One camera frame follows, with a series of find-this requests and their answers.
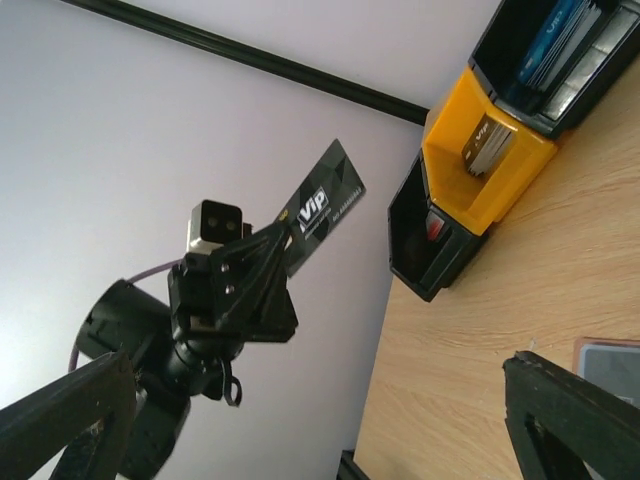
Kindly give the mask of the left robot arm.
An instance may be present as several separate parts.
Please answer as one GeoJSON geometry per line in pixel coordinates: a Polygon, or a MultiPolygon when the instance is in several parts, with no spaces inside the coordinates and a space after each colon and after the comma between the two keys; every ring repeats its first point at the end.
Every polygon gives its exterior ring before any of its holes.
{"type": "Polygon", "coordinates": [[[131,361],[137,407],[118,469],[153,479],[171,456],[191,400],[203,395],[237,408],[232,363],[248,343],[286,343],[298,326],[287,289],[289,228],[275,222],[212,252],[187,253],[165,266],[169,301],[113,283],[76,337],[91,359],[122,352],[131,361]]]}

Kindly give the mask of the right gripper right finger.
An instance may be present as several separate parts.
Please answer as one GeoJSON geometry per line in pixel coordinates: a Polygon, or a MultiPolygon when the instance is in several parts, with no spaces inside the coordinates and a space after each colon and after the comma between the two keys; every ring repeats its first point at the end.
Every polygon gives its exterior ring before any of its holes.
{"type": "Polygon", "coordinates": [[[639,477],[639,409],[531,352],[503,363],[505,424],[525,479],[639,477]]]}

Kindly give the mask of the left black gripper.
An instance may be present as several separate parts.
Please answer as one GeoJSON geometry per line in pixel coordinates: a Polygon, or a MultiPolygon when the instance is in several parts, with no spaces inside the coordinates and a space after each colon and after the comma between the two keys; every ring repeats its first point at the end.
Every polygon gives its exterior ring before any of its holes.
{"type": "Polygon", "coordinates": [[[286,343],[298,327],[287,287],[290,229],[274,222],[168,274],[171,337],[196,358],[233,359],[246,343],[286,343]]]}

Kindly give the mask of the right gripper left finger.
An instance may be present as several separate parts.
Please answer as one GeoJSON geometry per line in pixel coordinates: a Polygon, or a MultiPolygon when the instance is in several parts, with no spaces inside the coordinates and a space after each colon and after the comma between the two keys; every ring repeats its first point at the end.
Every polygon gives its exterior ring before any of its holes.
{"type": "Polygon", "coordinates": [[[1,477],[29,479],[61,453],[53,479],[113,479],[135,411],[129,357],[105,354],[1,410],[1,477]]]}

